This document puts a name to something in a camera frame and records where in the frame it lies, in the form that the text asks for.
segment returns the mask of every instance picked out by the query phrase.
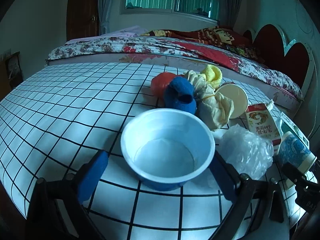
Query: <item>bowl bottom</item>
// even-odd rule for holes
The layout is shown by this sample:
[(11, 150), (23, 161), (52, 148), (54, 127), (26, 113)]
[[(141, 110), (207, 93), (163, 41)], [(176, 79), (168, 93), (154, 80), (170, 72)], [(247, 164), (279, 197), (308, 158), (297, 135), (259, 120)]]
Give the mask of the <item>bowl bottom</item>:
[(193, 156), (183, 143), (165, 138), (148, 141), (138, 149), (133, 162), (144, 172), (162, 178), (181, 177), (195, 170)]

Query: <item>white tablecloth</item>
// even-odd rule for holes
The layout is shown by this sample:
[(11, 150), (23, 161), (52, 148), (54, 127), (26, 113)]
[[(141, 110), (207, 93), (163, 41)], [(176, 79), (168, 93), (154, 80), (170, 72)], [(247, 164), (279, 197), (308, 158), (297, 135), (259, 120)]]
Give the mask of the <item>white tablecloth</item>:
[[(129, 63), (79, 63), (48, 66), (14, 89), (0, 105), (0, 180), (22, 215), (28, 214), (37, 178), (60, 180), (76, 172), (98, 149), (109, 164), (84, 206), (108, 239), (208, 239), (231, 202), (211, 186), (209, 170), (171, 192), (141, 184), (120, 150), (123, 127), (137, 114), (162, 107), (151, 95), (151, 79), (175, 67)], [(269, 99), (256, 87), (234, 81), (251, 104)], [(274, 118), (280, 112), (274, 107)], [(230, 120), (247, 127), (244, 116)], [(311, 172), (307, 173), (315, 180)], [(282, 176), (274, 163), (264, 179)], [(291, 224), (304, 211), (294, 188), (284, 192)], [(237, 238), (244, 235), (257, 204), (252, 201)]]

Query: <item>rolled blue cloth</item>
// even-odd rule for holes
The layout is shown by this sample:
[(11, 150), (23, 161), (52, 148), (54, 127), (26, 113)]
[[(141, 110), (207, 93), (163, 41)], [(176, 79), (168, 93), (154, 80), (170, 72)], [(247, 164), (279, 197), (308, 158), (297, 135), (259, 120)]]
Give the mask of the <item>rolled blue cloth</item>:
[(194, 87), (187, 79), (175, 77), (164, 91), (165, 107), (195, 114), (196, 101), (193, 98), (193, 92)]

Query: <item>red and white carton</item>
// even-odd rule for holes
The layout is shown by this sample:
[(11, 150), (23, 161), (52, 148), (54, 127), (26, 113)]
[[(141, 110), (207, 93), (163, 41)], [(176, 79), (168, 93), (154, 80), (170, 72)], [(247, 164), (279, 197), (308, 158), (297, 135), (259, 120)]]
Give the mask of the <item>red and white carton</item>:
[(281, 136), (266, 105), (261, 103), (248, 106), (245, 114), (250, 132), (272, 141), (274, 155), (277, 155), (281, 143)]

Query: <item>bed frame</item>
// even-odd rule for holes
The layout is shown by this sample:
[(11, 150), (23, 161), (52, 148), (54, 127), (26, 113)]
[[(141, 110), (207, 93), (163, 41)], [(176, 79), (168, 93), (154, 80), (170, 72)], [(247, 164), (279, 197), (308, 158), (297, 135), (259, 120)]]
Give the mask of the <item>bed frame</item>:
[(306, 42), (294, 39), (288, 43), (283, 30), (272, 24), (257, 32), (248, 29), (243, 36), (257, 47), (266, 66), (289, 76), (306, 96), (315, 68), (311, 48)]

